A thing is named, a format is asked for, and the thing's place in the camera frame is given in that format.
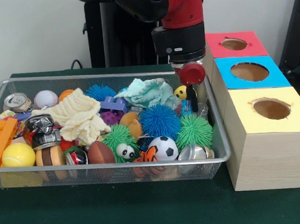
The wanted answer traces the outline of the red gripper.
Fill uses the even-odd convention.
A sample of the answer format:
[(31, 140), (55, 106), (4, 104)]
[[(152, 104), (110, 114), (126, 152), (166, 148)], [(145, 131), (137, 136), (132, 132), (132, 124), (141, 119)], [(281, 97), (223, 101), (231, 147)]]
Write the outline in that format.
[(198, 62), (189, 62), (178, 68), (178, 77), (180, 82), (187, 86), (187, 100), (191, 102), (191, 108), (194, 113), (198, 112), (198, 103), (193, 85), (201, 84), (205, 76), (206, 71), (203, 65)]

